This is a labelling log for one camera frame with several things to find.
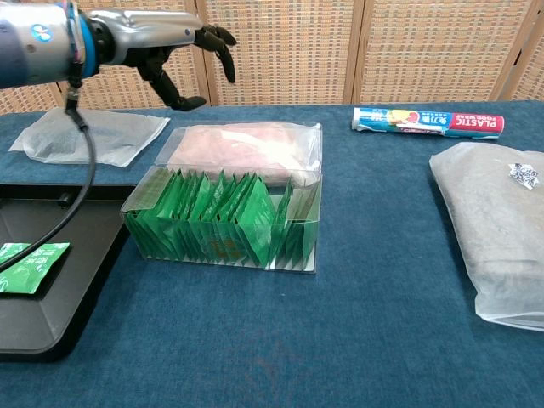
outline green tea bag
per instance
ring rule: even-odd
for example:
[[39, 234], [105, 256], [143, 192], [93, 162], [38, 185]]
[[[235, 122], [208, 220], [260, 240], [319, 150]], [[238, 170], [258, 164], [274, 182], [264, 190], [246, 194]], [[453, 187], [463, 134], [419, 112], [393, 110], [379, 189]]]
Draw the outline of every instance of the green tea bag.
[[239, 219], [240, 228], [257, 256], [257, 266], [268, 263], [270, 229], [274, 218], [274, 204], [269, 197], [266, 185], [259, 177], [255, 181], [247, 199], [246, 208]]
[[171, 239], [164, 234], [163, 227], [157, 214], [162, 209], [162, 206], [165, 203], [165, 199], [168, 195], [170, 188], [172, 187], [174, 177], [172, 176], [168, 181], [166, 187], [164, 188], [161, 197], [159, 198], [156, 205], [148, 210], [141, 210], [137, 220], [140, 224], [146, 229], [150, 236], [153, 237], [153, 241], [156, 245], [156, 252], [160, 253], [161, 256], [158, 258], [164, 259], [175, 259], [178, 255], [173, 249], [173, 243]]
[[291, 200], [292, 194], [292, 182], [289, 178], [287, 182], [286, 191], [281, 197], [281, 201], [278, 204], [278, 210], [276, 212], [274, 223], [272, 225], [271, 238], [270, 238], [270, 250], [269, 250], [269, 261], [272, 262], [276, 258], [277, 253], [280, 250], [280, 246], [285, 240], [286, 237], [286, 217], [287, 217], [287, 207]]
[[189, 245], [191, 245], [191, 249], [194, 251], [195, 254], [195, 260], [204, 260], [204, 253], [201, 250], [200, 242], [196, 239], [196, 237], [193, 235], [190, 224], [189, 224], [189, 216], [190, 211], [192, 207], [195, 205], [196, 197], [198, 195], [198, 190], [200, 189], [200, 184], [204, 178], [204, 175], [201, 174], [201, 176], [197, 176], [196, 174], [193, 176], [193, 180], [191, 180], [190, 183], [190, 189], [188, 191], [188, 197], [187, 202], [185, 203], [184, 209], [180, 214], [180, 219], [184, 226], [184, 232], [185, 236], [187, 238], [187, 242]]
[[146, 236], [145, 231], [142, 231], [138, 222], [136, 221], [136, 216], [138, 212], [129, 211], [124, 214], [125, 225], [127, 226], [130, 235], [136, 241], [136, 246], [138, 247], [140, 253], [144, 258], [151, 256], [152, 249], [150, 250], [147, 240], [149, 237]]
[[234, 213], [230, 217], [230, 222], [233, 223], [231, 233], [234, 239], [241, 243], [246, 253], [246, 257], [241, 260], [242, 265], [245, 265], [246, 262], [250, 259], [253, 261], [255, 265], [258, 265], [257, 255], [255, 254], [255, 252], [252, 250], [251, 246], [249, 245], [249, 242], [247, 241], [247, 238], [244, 235], [244, 232], [241, 230], [240, 225], [238, 225], [238, 220], [240, 219], [241, 215], [244, 213], [247, 200], [249, 199], [251, 195], [251, 192], [253, 190], [253, 187], [255, 186], [256, 181], [257, 181], [257, 175], [254, 173], [252, 175], [250, 184], [247, 186], [246, 191], [244, 192], [244, 195], [240, 199], [238, 207], [235, 209]]
[[178, 237], [178, 243], [182, 248], [182, 251], [184, 253], [184, 259], [185, 259], [185, 257], [187, 258], [190, 257], [190, 249], [184, 238], [183, 227], [181, 225], [181, 221], [179, 220], [179, 214], [181, 213], [183, 209], [184, 200], [187, 194], [187, 190], [189, 189], [190, 174], [187, 175], [186, 178], [184, 178], [183, 175], [181, 174], [181, 171], [178, 170], [178, 176], [180, 179], [183, 180], [183, 183], [181, 184], [181, 186], [179, 187], [177, 191], [177, 195], [175, 198], [175, 206], [173, 207], [171, 217], [174, 224], [174, 231], [176, 236]]
[[[165, 192], [165, 187], [168, 180], [171, 178], [169, 171], [166, 168], [157, 167], [154, 171], [150, 172], [149, 177], [144, 181], [144, 185], [134, 191], [136, 195], [131, 199], [133, 205], [136, 207], [144, 207], [153, 203], [153, 206], [157, 204], [160, 197]], [[162, 248], [160, 240], [156, 238], [155, 233], [144, 221], [145, 212], [148, 210], [132, 210], [127, 213], [126, 220], [139, 231], [140, 241], [144, 244], [146, 250], [146, 257], [148, 258], [165, 258], [166, 253]]]
[[181, 242], [178, 233], [177, 220], [173, 218], [174, 209], [178, 205], [179, 192], [184, 184], [183, 177], [180, 173], [173, 175], [173, 182], [170, 184], [168, 192], [165, 194], [162, 208], [157, 213], [159, 225], [162, 227], [162, 232], [168, 237], [172, 243], [173, 250], [176, 252], [176, 260], [183, 260], [185, 258], [184, 245]]
[[286, 227], [281, 235], [280, 250], [276, 255], [276, 267], [284, 269], [292, 260], [292, 249], [297, 241], [298, 214], [302, 211], [310, 190], [293, 189], [292, 198], [287, 205]]
[[189, 224], [186, 221], [187, 215], [190, 208], [190, 197], [191, 193], [195, 190], [196, 183], [198, 182], [198, 176], [193, 173], [189, 173], [185, 179], [184, 184], [186, 184], [183, 191], [183, 196], [179, 201], [179, 206], [176, 212], [176, 219], [178, 220], [178, 231], [184, 242], [185, 248], [187, 250], [187, 258], [190, 261], [196, 261], [198, 256], [198, 251], [194, 247], [194, 242], [190, 238], [188, 233]]
[[321, 201], [321, 188], [318, 186], [312, 205], [309, 209], [306, 223], [304, 224], [304, 239], [303, 239], [303, 265], [305, 269], [308, 264], [309, 256], [315, 248], [317, 242], [318, 217]]
[[219, 209], [217, 214], [217, 228], [219, 233], [224, 238], [225, 249], [227, 251], [227, 257], [232, 263], [241, 261], [243, 258], [246, 258], [245, 247], [241, 244], [238, 239], [238, 235], [234, 230], [234, 224], [230, 222], [232, 215], [235, 212], [235, 209], [238, 207], [241, 198], [247, 192], [247, 188], [252, 182], [252, 177], [249, 174], [245, 174], [240, 183], [235, 187], [230, 198], [225, 202], [225, 204]]
[[229, 261], [229, 256], [227, 254], [227, 248], [224, 244], [224, 238], [221, 236], [217, 226], [217, 213], [219, 208], [221, 208], [229, 200], [235, 188], [236, 178], [233, 177], [232, 180], [225, 185], [223, 194], [219, 197], [219, 200], [214, 203], [215, 206], [210, 207], [205, 211], [206, 221], [209, 221], [210, 230], [213, 232], [215, 238], [214, 241], [212, 241], [212, 249], [217, 255], [218, 262]]
[[212, 226], [213, 209], [218, 205], [227, 185], [227, 180], [224, 172], [221, 172], [218, 177], [218, 182], [213, 186], [213, 193], [201, 214], [201, 233], [202, 239], [206, 243], [208, 254], [212, 262], [219, 262], [217, 255], [217, 237]]
[[295, 221], [289, 230], [286, 244], [286, 255], [291, 258], [291, 267], [295, 269], [298, 263], [303, 258], [303, 242], [304, 242], [304, 226], [308, 218], [309, 210], [314, 204], [319, 185], [314, 184], [306, 196], [306, 199], [301, 201], [303, 205], [299, 208]]
[[201, 175], [201, 182], [196, 193], [195, 203], [190, 209], [189, 228], [193, 236], [196, 238], [201, 253], [207, 262], [210, 262], [210, 253], [207, 247], [206, 238], [202, 234], [201, 214], [206, 209], [208, 203], [213, 198], [213, 185], [210, 183], [206, 174]]
[[[0, 248], [0, 264], [30, 244], [6, 243]], [[0, 273], [0, 292], [33, 294], [69, 243], [43, 244], [36, 251]]]

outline table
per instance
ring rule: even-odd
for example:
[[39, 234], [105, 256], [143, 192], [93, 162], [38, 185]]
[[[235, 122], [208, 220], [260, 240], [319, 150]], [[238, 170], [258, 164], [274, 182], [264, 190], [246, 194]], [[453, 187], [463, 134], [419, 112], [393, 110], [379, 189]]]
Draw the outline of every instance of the table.
[[[407, 106], [504, 115], [498, 143], [544, 146], [541, 102]], [[351, 106], [135, 112], [172, 120], [98, 183], [137, 183], [186, 121], [321, 122], [318, 274], [144, 261], [128, 240], [68, 357], [0, 365], [1, 407], [544, 405], [544, 334], [474, 313], [428, 166], [458, 139], [356, 133]], [[0, 182], [82, 182], [84, 166], [7, 152], [40, 115], [0, 117]]]

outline transparent container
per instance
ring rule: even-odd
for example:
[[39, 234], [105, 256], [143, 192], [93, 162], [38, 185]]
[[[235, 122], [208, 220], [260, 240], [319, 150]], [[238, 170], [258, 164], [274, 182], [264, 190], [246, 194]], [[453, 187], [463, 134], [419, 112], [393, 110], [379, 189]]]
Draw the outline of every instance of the transparent container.
[[[275, 145], [285, 135], [271, 143], [251, 139], [252, 134], [261, 138], [268, 125], [224, 123], [217, 127], [215, 122], [173, 131], [156, 164], [122, 208], [125, 224], [144, 258], [315, 272], [321, 198], [321, 126], [274, 122], [277, 127], [271, 131], [272, 137], [277, 129], [284, 127], [294, 147], [288, 143]], [[208, 130], [214, 133], [211, 139], [204, 134]], [[230, 138], [232, 146], [224, 147], [223, 140], [216, 146], [219, 152], [212, 151], [210, 146], [209, 154], [203, 154], [201, 147], [195, 146], [200, 143], [197, 138], [200, 136], [202, 148], [216, 137]], [[183, 142], [190, 142], [188, 149], [179, 148]], [[246, 161], [240, 160], [248, 152], [247, 143], [256, 145], [258, 153], [250, 152]], [[240, 154], [234, 160], [229, 155], [226, 160], [218, 158], [224, 148]], [[185, 154], [191, 149], [196, 152], [194, 155]], [[267, 166], [255, 166], [262, 162]], [[286, 163], [292, 163], [292, 168], [286, 168]], [[194, 192], [198, 187], [190, 192], [189, 180], [201, 186], [200, 192], [206, 184], [208, 195], [203, 194], [202, 201], [198, 201], [200, 193]], [[185, 190], [177, 187], [185, 183]], [[231, 190], [230, 194], [224, 192], [222, 201], [218, 199], [214, 211], [212, 193], [219, 191], [220, 184], [224, 190]], [[185, 209], [179, 210], [177, 205], [183, 207], [184, 200], [192, 202], [192, 206], [186, 204]], [[202, 210], [203, 206], [197, 202], [205, 201], [208, 205]], [[177, 210], [168, 211], [167, 202]]]

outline white plastic bag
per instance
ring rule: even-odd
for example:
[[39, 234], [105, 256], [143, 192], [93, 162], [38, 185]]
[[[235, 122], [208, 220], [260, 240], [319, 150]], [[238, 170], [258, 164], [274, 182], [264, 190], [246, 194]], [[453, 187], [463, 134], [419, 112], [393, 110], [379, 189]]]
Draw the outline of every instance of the white plastic bag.
[[173, 153], [164, 158], [172, 166], [190, 166], [208, 174], [257, 173], [267, 183], [314, 183], [320, 174], [321, 125], [287, 122], [198, 125], [175, 129]]
[[516, 163], [544, 173], [543, 153], [495, 144], [456, 144], [430, 161], [478, 291], [476, 314], [544, 331], [544, 185], [513, 177]]
[[[79, 110], [96, 144], [97, 162], [125, 167], [167, 125], [166, 117]], [[64, 109], [54, 108], [27, 127], [9, 151], [24, 151], [43, 163], [88, 163], [85, 139]]]

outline black tray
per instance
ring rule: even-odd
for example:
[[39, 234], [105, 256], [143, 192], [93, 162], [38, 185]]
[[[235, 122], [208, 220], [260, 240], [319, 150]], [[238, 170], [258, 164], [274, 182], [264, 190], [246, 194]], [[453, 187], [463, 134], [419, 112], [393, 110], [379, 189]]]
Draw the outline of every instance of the black tray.
[[[81, 186], [0, 184], [0, 247], [32, 242], [65, 213]], [[120, 215], [133, 185], [95, 185], [51, 240], [70, 247], [34, 295], [0, 293], [0, 360], [56, 360], [76, 344], [128, 233]]]

